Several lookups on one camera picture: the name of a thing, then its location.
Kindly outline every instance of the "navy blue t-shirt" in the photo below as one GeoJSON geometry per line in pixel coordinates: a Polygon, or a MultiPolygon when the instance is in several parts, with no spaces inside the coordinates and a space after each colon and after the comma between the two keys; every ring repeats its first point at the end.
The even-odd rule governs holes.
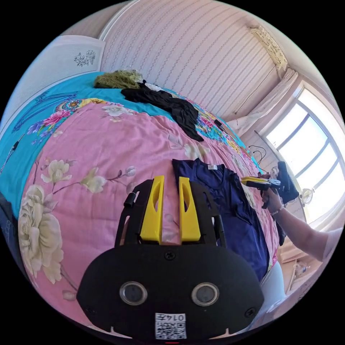
{"type": "Polygon", "coordinates": [[[250,206],[238,175],[222,165],[172,160],[177,186],[179,177],[188,177],[207,187],[222,217],[226,246],[241,255],[259,281],[268,270],[269,253],[260,221],[250,206]]]}

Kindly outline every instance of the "pink floral bedsheet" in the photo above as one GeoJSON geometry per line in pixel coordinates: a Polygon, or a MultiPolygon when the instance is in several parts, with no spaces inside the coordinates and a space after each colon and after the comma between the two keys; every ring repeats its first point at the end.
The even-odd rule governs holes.
{"type": "MultiPolygon", "coordinates": [[[[179,244],[179,204],[171,160],[225,164],[240,177],[257,168],[236,145],[190,139],[165,116],[120,104],[89,103],[52,135],[27,179],[19,213],[25,267],[40,295],[67,317],[94,328],[75,299],[84,271],[113,248],[123,202],[132,188],[165,176],[163,241],[179,244]]],[[[276,261],[279,239],[260,193],[244,187],[276,261]]]]}

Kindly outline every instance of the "bed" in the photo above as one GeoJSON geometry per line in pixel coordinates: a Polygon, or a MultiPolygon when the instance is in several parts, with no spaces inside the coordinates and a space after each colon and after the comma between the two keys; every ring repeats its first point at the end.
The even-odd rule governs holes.
{"type": "MultiPolygon", "coordinates": [[[[240,177],[259,172],[240,138],[221,131],[217,117],[198,104],[188,100],[199,111],[203,142],[190,139],[160,108],[127,101],[119,89],[93,88],[99,74],[63,81],[29,102],[8,125],[0,149],[2,165],[24,135],[0,175],[0,191],[27,243],[22,259],[33,286],[57,311],[90,328],[75,299],[78,284],[91,261],[114,246],[123,202],[135,185],[165,176],[162,239],[178,245],[172,159],[224,164],[240,177]]],[[[264,230],[271,267],[276,226],[261,208],[259,191],[244,189],[264,230]]]]}

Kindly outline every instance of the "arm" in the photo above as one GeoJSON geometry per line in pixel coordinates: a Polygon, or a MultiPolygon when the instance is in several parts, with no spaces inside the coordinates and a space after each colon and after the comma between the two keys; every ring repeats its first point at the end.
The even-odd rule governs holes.
{"type": "MultiPolygon", "coordinates": [[[[271,213],[276,212],[282,206],[280,197],[271,189],[262,193],[262,201],[268,201],[267,208],[271,213]]],[[[323,260],[328,233],[313,230],[307,223],[295,217],[285,208],[273,217],[297,248],[319,261],[323,260]]]]}

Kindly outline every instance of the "window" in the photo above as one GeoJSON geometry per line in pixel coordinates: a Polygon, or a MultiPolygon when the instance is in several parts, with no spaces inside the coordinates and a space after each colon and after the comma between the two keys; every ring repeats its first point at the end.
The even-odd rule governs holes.
{"type": "Polygon", "coordinates": [[[330,212],[345,193],[345,134],[329,109],[304,88],[265,137],[296,188],[314,191],[307,222],[330,212]]]}

